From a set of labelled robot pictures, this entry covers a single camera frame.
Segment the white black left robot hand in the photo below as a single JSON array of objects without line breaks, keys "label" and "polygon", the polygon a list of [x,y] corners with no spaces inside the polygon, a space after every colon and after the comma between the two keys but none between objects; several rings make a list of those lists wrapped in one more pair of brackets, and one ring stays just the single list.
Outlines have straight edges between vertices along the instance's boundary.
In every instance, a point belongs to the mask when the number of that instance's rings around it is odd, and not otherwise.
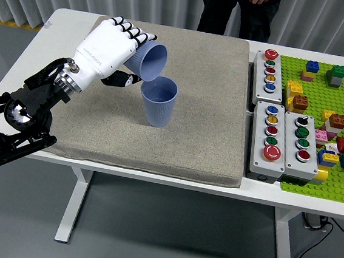
[{"label": "white black left robot hand", "polygon": [[139,78],[151,81],[163,71],[167,59],[165,46],[156,39],[121,16],[103,20],[79,44],[58,77],[73,91],[82,92],[125,65]]}]

